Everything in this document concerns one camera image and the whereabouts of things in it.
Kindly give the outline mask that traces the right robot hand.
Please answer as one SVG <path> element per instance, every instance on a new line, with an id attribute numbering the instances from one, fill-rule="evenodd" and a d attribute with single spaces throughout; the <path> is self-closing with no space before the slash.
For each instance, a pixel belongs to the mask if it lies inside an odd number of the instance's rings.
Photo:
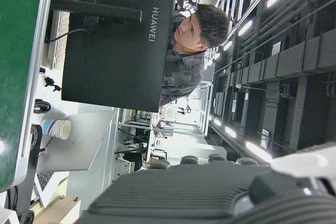
<path id="1" fill-rule="evenodd" d="M 335 142 L 121 176 L 79 223 L 335 223 Z"/>

